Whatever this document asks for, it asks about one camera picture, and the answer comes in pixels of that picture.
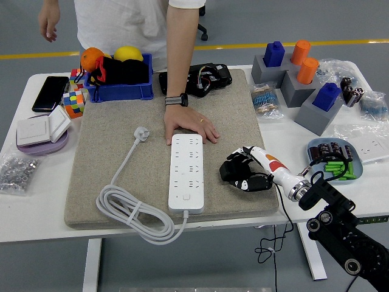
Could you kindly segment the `person's right hand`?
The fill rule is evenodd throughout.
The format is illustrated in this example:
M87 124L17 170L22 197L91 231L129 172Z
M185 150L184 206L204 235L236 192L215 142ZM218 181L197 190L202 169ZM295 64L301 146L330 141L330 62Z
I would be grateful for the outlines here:
M43 1L38 14L38 24L41 36L52 43L57 39L56 25L60 20L60 5L58 1Z

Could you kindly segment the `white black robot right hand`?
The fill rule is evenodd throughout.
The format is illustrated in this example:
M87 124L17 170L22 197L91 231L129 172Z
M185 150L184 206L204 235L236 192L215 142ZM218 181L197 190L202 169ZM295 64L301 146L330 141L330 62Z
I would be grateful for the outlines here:
M265 174L257 175L249 164L257 162ZM281 186L290 200L308 181L302 175L293 174L282 162L257 146L241 147L228 155L219 169L223 181L245 192L257 192L271 188L273 183Z

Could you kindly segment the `person's left hand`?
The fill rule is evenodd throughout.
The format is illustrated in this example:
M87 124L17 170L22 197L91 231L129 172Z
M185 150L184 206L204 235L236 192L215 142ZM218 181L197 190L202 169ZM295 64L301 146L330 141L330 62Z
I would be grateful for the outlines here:
M220 134L211 120L189 106L167 105L165 107L164 123L167 145L171 145L174 131L178 128L199 134L204 144L207 141L216 144L220 138Z

